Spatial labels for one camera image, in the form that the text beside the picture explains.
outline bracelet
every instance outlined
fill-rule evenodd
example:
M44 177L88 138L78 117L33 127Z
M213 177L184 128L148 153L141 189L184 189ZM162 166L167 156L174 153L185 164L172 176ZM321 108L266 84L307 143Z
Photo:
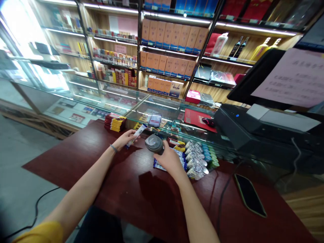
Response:
M112 147L116 153L118 152L117 149L112 144L110 144L110 147Z

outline white box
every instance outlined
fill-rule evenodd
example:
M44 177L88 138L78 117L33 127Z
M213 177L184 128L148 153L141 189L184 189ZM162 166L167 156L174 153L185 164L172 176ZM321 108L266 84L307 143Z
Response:
M300 114L270 109L257 104L253 104L246 113L258 120L287 128L297 129L302 132L306 132L321 124L321 122L317 120Z

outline white bottle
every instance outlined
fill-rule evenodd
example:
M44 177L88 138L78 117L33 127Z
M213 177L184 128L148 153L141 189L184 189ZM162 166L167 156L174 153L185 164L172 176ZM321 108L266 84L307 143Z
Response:
M219 53L221 52L222 48L225 46L225 44L228 40L227 35L228 35L228 33L224 33L217 38L211 56L218 57Z

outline yellow sleeve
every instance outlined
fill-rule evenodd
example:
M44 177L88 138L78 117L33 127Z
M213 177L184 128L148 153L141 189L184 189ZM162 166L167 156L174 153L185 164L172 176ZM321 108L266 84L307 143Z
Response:
M58 222L45 222L22 234L12 243L62 243L63 228Z

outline smartphone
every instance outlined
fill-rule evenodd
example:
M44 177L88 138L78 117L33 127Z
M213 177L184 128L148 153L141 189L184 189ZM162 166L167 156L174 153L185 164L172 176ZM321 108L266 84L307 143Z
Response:
M254 186L252 185L252 182L248 178L238 174L234 174L234 177L238 184L245 206L259 216L266 218L267 213L264 210L264 207L259 199L259 196L257 195Z

